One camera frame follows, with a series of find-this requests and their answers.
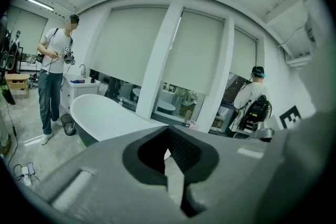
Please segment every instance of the blue jeans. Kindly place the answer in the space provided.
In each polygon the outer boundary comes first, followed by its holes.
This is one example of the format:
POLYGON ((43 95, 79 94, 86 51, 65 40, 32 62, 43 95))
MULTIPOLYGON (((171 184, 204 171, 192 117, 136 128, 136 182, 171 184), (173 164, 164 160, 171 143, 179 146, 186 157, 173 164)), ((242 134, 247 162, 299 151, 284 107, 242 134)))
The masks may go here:
POLYGON ((63 74, 49 73, 41 69, 38 80, 38 95, 43 134, 51 134, 51 123, 59 118, 59 103, 63 74))

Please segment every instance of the hand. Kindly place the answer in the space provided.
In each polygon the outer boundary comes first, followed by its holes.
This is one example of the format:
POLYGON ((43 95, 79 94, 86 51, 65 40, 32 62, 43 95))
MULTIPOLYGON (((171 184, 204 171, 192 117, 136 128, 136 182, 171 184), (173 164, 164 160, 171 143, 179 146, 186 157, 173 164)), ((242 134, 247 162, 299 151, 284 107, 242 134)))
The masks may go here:
POLYGON ((51 58, 51 59, 56 59, 56 58, 59 58, 58 56, 58 53, 57 52, 54 52, 54 51, 51 51, 48 56, 51 58))

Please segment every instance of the ceiling light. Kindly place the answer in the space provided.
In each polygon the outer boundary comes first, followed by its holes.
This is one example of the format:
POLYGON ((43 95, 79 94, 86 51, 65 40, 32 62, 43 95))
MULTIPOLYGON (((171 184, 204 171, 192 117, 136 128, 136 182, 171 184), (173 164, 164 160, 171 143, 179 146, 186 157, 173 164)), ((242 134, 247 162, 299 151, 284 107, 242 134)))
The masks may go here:
POLYGON ((50 7, 50 6, 46 5, 46 4, 43 4, 43 3, 40 2, 40 1, 37 1, 37 0, 28 0, 28 1, 29 1, 29 2, 32 2, 32 3, 36 4, 36 5, 39 5, 39 6, 43 7, 43 8, 46 8, 46 9, 48 9, 48 10, 50 10, 50 11, 53 11, 53 10, 54 10, 53 7, 50 7))

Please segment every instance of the faucet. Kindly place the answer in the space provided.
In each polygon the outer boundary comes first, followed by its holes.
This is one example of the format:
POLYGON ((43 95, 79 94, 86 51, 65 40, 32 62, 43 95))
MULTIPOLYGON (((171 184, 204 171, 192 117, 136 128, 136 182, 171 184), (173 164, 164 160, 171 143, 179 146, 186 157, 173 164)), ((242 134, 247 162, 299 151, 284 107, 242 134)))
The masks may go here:
POLYGON ((79 68, 81 68, 82 66, 84 66, 84 72, 83 72, 83 70, 81 69, 80 70, 80 75, 82 76, 82 77, 86 77, 86 66, 84 65, 84 64, 81 64, 80 66, 79 66, 79 68))

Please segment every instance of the roller blind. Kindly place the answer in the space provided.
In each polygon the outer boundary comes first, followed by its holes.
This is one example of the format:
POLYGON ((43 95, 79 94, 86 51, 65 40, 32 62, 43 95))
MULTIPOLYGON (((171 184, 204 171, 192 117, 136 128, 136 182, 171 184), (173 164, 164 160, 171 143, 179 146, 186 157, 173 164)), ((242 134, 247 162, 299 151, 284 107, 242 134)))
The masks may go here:
POLYGON ((235 29, 235 43, 230 71, 242 78, 250 79, 256 65, 256 41, 235 29))
POLYGON ((141 86, 166 8, 113 10, 98 38, 91 68, 141 86))
POLYGON ((162 80, 209 94, 216 72, 224 22, 183 12, 162 80))
POLYGON ((35 55, 48 19, 14 7, 8 9, 8 15, 10 18, 7 28, 10 29, 14 22, 11 39, 14 39, 16 32, 20 30, 20 46, 23 47, 23 53, 35 55))

